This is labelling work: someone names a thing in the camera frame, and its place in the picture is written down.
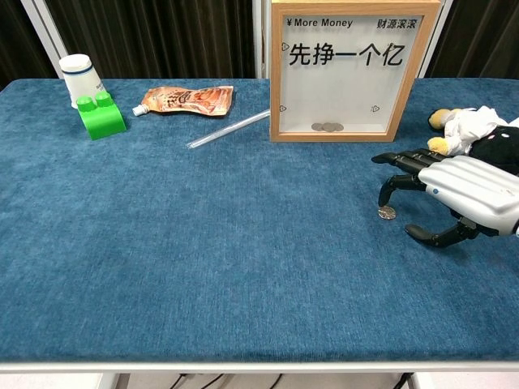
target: green toy block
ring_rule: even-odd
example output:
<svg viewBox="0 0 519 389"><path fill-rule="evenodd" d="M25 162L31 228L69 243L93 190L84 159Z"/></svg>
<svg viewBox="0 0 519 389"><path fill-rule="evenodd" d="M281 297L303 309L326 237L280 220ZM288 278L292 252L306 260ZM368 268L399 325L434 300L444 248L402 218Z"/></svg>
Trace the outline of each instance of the green toy block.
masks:
<svg viewBox="0 0 519 389"><path fill-rule="evenodd" d="M78 112L91 140L104 138L126 130L121 112L108 92L96 94L97 105L90 96L77 100Z"/></svg>

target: framed sign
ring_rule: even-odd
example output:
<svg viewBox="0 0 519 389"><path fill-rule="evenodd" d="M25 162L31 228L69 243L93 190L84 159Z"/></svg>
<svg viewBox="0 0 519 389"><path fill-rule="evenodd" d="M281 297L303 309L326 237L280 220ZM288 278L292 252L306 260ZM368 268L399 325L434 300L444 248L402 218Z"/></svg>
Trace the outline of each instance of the framed sign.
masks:
<svg viewBox="0 0 519 389"><path fill-rule="evenodd" d="M439 0L272 0L272 141L393 141Z"/></svg>

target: blue table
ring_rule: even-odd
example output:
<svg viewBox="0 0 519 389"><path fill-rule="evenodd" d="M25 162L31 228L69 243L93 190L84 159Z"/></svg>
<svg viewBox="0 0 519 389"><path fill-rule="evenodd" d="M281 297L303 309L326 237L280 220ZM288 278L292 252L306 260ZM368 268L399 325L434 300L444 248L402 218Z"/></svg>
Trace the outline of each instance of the blue table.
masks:
<svg viewBox="0 0 519 389"><path fill-rule="evenodd" d="M131 108L148 88L232 84L225 118ZM270 143L268 81L105 80L127 132L91 141L61 80L0 93L0 362L519 361L519 241L446 250L454 219L398 192L380 152L426 146L440 107L518 115L519 81L417 80L394 143Z"/></svg>

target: black curtain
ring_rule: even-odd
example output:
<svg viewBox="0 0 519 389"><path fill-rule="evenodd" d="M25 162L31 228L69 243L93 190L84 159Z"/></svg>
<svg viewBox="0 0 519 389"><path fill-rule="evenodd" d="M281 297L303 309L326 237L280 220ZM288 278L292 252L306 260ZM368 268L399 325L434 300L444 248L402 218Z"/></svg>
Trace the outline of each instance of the black curtain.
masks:
<svg viewBox="0 0 519 389"><path fill-rule="evenodd" d="M454 0L426 76L519 79L519 0Z"/></svg>
<svg viewBox="0 0 519 389"><path fill-rule="evenodd" d="M101 78L253 78L251 0L47 0Z"/></svg>
<svg viewBox="0 0 519 389"><path fill-rule="evenodd" d="M19 0L0 0L0 90L15 79L57 78Z"/></svg>

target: black cable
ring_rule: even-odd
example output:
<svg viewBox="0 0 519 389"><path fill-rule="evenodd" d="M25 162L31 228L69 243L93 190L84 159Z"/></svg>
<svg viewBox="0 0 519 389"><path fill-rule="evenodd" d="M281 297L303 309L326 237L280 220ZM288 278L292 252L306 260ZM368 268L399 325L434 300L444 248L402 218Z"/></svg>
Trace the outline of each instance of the black cable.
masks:
<svg viewBox="0 0 519 389"><path fill-rule="evenodd" d="M182 379L182 377L186 377L186 375L180 374L177 378L177 381L175 381L174 384L169 387L169 389L174 389L177 386L178 382Z"/></svg>
<svg viewBox="0 0 519 389"><path fill-rule="evenodd" d="M218 381L220 378L222 378L224 375L223 374L220 374L218 377L216 377L215 379L213 379L210 383L204 385L203 387L201 387L200 389L206 389L207 387L210 387L211 385L213 385L216 381Z"/></svg>
<svg viewBox="0 0 519 389"><path fill-rule="evenodd" d="M409 378L411 378L411 375L413 375L414 373L404 373L401 377L400 377L400 381L398 381L397 385L395 385L393 387L393 389L401 389L404 384L409 381Z"/></svg>
<svg viewBox="0 0 519 389"><path fill-rule="evenodd" d="M277 380L274 381L274 383L272 384L272 386L269 389L274 389L276 387L277 383L279 382L279 380L281 379L281 377L283 377L283 374L279 374L277 376Z"/></svg>

